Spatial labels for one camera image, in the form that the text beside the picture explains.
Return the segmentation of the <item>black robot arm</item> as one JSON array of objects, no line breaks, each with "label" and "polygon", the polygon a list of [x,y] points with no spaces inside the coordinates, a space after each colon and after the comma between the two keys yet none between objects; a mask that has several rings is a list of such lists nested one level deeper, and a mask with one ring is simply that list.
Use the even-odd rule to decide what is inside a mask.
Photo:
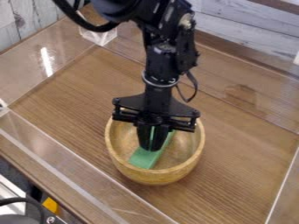
[{"label": "black robot arm", "polygon": [[137,126],[143,149],[159,151],[174,130],[196,131],[201,112],[173,96],[182,75],[198,66],[193,5],[188,0],[90,0],[107,20],[94,25],[67,0],[53,0],[67,17],[93,32],[109,32],[133,21],[143,32],[146,67],[145,92],[117,98],[113,118]]}]

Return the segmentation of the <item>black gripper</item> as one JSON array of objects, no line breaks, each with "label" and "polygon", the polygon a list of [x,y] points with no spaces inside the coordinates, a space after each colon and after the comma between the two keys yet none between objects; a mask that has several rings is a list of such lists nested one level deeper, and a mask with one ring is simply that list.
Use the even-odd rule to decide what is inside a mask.
[{"label": "black gripper", "polygon": [[137,134],[141,147],[147,151],[159,151],[163,148],[173,130],[196,131],[201,112],[174,98],[170,87],[147,86],[142,94],[115,98],[113,104],[114,120],[134,125],[142,123],[137,126]]}]

